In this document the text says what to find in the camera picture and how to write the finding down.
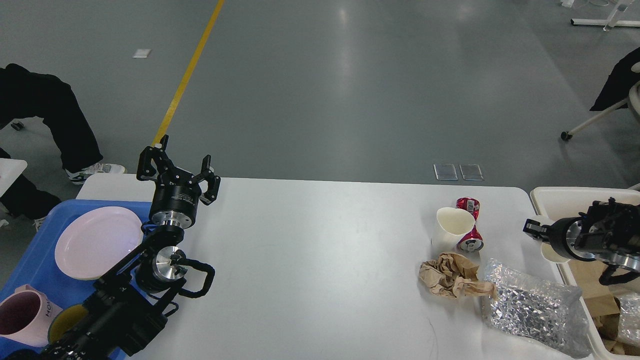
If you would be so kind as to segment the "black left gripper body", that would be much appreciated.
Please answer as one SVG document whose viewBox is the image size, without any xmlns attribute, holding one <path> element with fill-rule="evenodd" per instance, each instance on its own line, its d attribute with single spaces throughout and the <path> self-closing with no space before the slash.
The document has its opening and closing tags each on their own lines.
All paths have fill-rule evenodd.
<svg viewBox="0 0 640 360">
<path fill-rule="evenodd" d="M 199 198 L 202 194 L 198 184 L 155 184 L 149 219 L 152 224 L 178 226 L 188 229 L 195 224 Z"/>
</svg>

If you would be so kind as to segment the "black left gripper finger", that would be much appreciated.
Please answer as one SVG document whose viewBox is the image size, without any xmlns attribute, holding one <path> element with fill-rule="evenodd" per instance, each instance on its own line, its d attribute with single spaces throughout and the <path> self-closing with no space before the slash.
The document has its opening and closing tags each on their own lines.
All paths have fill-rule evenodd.
<svg viewBox="0 0 640 360">
<path fill-rule="evenodd" d="M 196 185 L 206 182 L 206 191 L 199 195 L 199 200 L 204 205 L 208 206 L 217 200 L 221 181 L 221 177 L 215 174 L 214 168 L 211 166 L 211 155 L 206 155 L 202 159 L 200 173 L 192 178 L 192 182 Z"/>
<path fill-rule="evenodd" d="M 178 186 L 181 175 L 178 167 L 166 153 L 169 135 L 162 136 L 155 145 L 147 146 L 141 151 L 135 178 L 140 182 L 154 182 L 156 187 Z"/>
</svg>

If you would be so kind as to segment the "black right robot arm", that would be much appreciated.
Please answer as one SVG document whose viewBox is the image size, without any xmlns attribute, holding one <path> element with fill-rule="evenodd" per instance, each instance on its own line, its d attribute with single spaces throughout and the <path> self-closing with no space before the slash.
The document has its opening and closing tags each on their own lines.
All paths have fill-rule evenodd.
<svg viewBox="0 0 640 360">
<path fill-rule="evenodd" d="M 551 246 L 559 256 L 582 262 L 601 261 L 603 286 L 626 284 L 639 277 L 640 210 L 613 197 L 595 200 L 587 212 L 552 224 L 527 219 L 523 232 Z"/>
</svg>

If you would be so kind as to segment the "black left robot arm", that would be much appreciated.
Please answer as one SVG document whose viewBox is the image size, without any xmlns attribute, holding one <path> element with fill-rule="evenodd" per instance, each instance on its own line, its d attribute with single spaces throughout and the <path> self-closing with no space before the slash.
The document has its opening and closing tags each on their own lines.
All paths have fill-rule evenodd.
<svg viewBox="0 0 640 360">
<path fill-rule="evenodd" d="M 215 202 L 221 184 L 202 159 L 201 171 L 175 166 L 167 155 L 169 135 L 141 152 L 135 177 L 154 182 L 142 241 L 96 281 L 82 303 L 87 310 L 52 344 L 14 350 L 8 360 L 107 360 L 117 349 L 132 356 L 146 348 L 178 311 L 176 296 L 196 299 L 210 291 L 215 269 L 190 259 L 178 247 L 194 226 L 199 203 Z"/>
</svg>

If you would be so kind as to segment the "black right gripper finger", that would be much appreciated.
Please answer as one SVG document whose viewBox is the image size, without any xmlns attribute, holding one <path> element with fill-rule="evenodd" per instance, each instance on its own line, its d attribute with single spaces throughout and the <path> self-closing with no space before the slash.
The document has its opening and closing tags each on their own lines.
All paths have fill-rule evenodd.
<svg viewBox="0 0 640 360">
<path fill-rule="evenodd" d="M 526 219 L 523 232 L 534 240 L 549 243 L 549 233 L 546 226 L 553 224 L 551 219 Z"/>
</svg>

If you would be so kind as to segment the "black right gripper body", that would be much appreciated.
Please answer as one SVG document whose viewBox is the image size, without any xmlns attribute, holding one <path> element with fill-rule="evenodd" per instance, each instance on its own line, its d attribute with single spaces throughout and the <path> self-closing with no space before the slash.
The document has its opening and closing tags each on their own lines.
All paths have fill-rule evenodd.
<svg viewBox="0 0 640 360">
<path fill-rule="evenodd" d="M 578 235 L 580 235 L 582 231 L 581 217 L 558 219 L 551 224 L 547 230 L 551 248 L 558 255 L 563 258 L 582 262 L 595 261 L 594 254 L 574 248 Z"/>
</svg>

